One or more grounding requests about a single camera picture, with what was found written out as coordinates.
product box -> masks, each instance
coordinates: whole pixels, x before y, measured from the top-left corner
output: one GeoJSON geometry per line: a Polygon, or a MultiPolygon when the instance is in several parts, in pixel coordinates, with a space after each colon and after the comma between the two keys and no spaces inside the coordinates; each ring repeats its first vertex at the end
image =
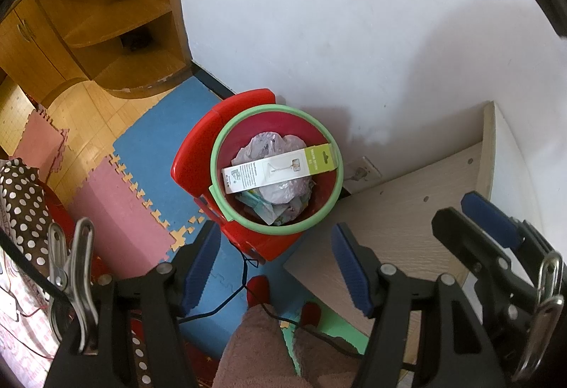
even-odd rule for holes
{"type": "Polygon", "coordinates": [[[222,170],[227,194],[336,169],[331,144],[315,145],[222,170]]]}

wooden floor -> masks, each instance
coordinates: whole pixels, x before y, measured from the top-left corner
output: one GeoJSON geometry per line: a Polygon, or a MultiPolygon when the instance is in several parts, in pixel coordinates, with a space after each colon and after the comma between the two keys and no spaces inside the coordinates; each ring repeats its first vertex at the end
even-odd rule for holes
{"type": "MultiPolygon", "coordinates": [[[[167,94],[145,99],[119,99],[94,81],[84,81],[53,101],[47,112],[54,126],[69,129],[69,136],[61,170],[52,173],[47,184],[63,204],[69,204],[89,171],[114,150],[114,140],[167,94]]],[[[13,81],[7,79],[0,85],[0,145],[9,154],[15,150],[32,109],[13,81]]]]}

screw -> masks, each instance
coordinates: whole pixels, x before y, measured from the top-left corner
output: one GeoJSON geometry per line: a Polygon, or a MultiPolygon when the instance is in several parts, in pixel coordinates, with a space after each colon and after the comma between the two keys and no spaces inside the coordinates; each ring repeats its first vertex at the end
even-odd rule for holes
{"type": "Polygon", "coordinates": [[[518,319],[518,309],[514,305],[508,307],[508,317],[514,321],[518,319]]]}
{"type": "Polygon", "coordinates": [[[98,282],[98,284],[101,285],[101,286],[106,286],[106,285],[108,285],[112,282],[112,276],[111,275],[100,275],[99,278],[96,280],[96,282],[98,282]]]}
{"type": "Polygon", "coordinates": [[[155,271],[157,271],[160,275],[168,274],[174,266],[169,262],[160,263],[158,266],[155,267],[155,271]]]}
{"type": "Polygon", "coordinates": [[[398,269],[391,263],[384,263],[384,265],[380,267],[380,271],[382,271],[382,273],[387,276],[393,276],[396,274],[396,271],[398,271],[398,269]]]}
{"type": "Polygon", "coordinates": [[[446,286],[452,286],[455,283],[455,278],[453,278],[449,273],[443,273],[441,275],[441,282],[443,282],[446,286]]]}
{"type": "Polygon", "coordinates": [[[498,265],[500,265],[500,268],[502,269],[508,269],[508,262],[502,257],[498,257],[498,265]]]}

red cable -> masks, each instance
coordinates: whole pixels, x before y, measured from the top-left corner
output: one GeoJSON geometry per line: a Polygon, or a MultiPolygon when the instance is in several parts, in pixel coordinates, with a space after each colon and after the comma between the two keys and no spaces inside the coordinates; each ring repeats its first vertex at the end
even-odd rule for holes
{"type": "Polygon", "coordinates": [[[31,349],[31,348],[30,348],[29,346],[27,346],[24,342],[22,342],[22,341],[21,341],[20,339],[18,339],[15,335],[13,335],[12,332],[10,332],[7,328],[5,328],[4,325],[0,324],[0,326],[1,326],[6,332],[8,332],[17,342],[19,342],[19,343],[21,343],[22,345],[24,345],[24,346],[25,346],[27,349],[29,349],[32,353],[34,353],[34,354],[36,354],[36,355],[38,355],[38,356],[40,356],[40,357],[42,357],[42,358],[50,359],[50,360],[53,361],[52,356],[45,356],[45,355],[42,355],[41,353],[38,353],[38,352],[35,351],[34,349],[31,349]]]}
{"type": "Polygon", "coordinates": [[[32,317],[34,314],[36,314],[39,310],[44,310],[46,308],[48,308],[49,305],[45,305],[45,306],[40,306],[37,310],[35,310],[32,314],[24,314],[23,312],[20,312],[20,315],[23,317],[32,317]]]}

cabinet handle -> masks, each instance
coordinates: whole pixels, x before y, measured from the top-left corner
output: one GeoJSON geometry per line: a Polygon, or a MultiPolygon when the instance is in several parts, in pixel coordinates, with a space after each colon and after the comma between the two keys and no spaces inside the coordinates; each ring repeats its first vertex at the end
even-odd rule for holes
{"type": "Polygon", "coordinates": [[[35,38],[35,35],[33,34],[33,31],[29,28],[28,23],[22,19],[22,23],[24,24],[24,30],[26,31],[26,33],[28,33],[28,35],[30,35],[32,38],[35,38]]]}
{"type": "Polygon", "coordinates": [[[24,38],[28,43],[31,43],[30,39],[26,36],[26,34],[22,31],[22,27],[20,26],[20,24],[18,23],[18,25],[16,25],[18,27],[18,31],[20,32],[20,34],[22,35],[22,38],[24,38]]]}

